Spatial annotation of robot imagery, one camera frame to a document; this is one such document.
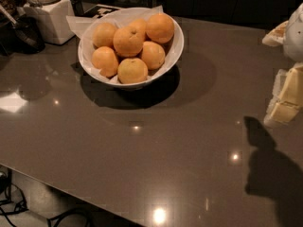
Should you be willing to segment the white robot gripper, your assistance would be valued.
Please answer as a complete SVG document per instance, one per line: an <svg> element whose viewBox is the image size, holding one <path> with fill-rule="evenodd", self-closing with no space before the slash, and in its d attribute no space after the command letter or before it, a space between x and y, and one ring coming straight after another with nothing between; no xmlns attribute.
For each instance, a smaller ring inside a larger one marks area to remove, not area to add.
<svg viewBox="0 0 303 227"><path fill-rule="evenodd" d="M268 46L283 45L285 55L296 61L290 70L280 69L276 74L273 97L263 120L267 127L274 128L289 124L303 109L303 3L288 22L267 33L262 43Z"/></svg>

